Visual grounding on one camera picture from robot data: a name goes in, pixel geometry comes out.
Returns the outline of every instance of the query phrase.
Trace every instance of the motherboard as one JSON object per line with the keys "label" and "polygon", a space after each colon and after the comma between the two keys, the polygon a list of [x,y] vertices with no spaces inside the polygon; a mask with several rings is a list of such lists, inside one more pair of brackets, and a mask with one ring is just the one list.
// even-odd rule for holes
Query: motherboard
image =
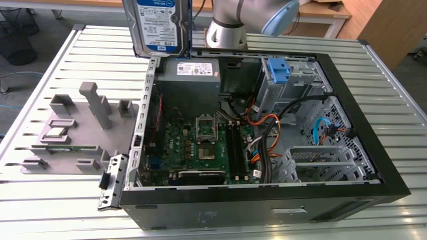
{"label": "motherboard", "polygon": [[149,156],[143,173],[151,186],[256,183],[249,175],[246,147],[253,127],[221,123],[202,115],[194,122],[166,125],[161,154]]}

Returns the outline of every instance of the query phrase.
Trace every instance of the green circuit board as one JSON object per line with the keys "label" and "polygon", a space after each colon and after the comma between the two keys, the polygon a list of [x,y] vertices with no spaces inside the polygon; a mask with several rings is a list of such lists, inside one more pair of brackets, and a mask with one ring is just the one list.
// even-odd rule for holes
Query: green circuit board
{"label": "green circuit board", "polygon": [[[229,163],[229,149],[227,149],[227,125],[219,123],[218,139],[215,143],[210,141],[197,141],[197,123],[173,122],[167,124],[163,154],[161,159],[155,161],[155,170],[151,173],[151,182],[155,186],[167,186],[169,172],[199,170],[199,171],[225,171],[227,174],[227,184],[250,184],[253,179],[231,179],[230,177],[230,163]],[[253,127],[241,126],[243,149],[248,147],[248,136],[253,135]],[[211,134],[210,125],[199,128],[199,133]]]}

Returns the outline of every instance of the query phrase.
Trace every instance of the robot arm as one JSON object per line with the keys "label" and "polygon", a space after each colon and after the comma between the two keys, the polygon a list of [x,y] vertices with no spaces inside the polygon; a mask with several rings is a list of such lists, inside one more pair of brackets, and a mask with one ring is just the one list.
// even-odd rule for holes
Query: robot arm
{"label": "robot arm", "polygon": [[277,37],[288,29],[300,11],[298,0],[221,0],[207,31],[211,48],[243,49],[249,29]]}

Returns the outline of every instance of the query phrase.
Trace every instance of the ram slot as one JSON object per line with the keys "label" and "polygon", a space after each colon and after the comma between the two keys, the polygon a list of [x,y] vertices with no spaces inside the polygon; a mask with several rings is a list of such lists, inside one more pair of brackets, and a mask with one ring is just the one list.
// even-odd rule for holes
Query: ram slot
{"label": "ram slot", "polygon": [[231,179],[243,179],[248,175],[246,159],[239,126],[229,126],[226,130],[227,152]]}

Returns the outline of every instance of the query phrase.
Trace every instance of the hard drive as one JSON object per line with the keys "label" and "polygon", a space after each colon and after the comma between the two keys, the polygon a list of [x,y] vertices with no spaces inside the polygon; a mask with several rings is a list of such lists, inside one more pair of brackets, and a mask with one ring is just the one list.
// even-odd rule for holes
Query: hard drive
{"label": "hard drive", "polygon": [[123,0],[137,57],[189,58],[191,0]]}

